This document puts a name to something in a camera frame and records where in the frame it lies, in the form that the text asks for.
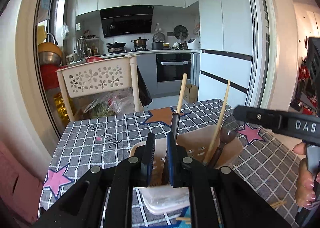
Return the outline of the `person right hand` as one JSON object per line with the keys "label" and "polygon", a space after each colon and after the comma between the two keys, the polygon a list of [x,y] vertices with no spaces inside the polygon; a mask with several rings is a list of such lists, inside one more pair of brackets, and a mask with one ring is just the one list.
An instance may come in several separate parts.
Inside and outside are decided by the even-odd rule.
{"label": "person right hand", "polygon": [[312,209],[315,206],[316,194],[313,190],[313,175],[308,171],[306,157],[299,164],[298,179],[296,182],[295,201],[299,207]]}

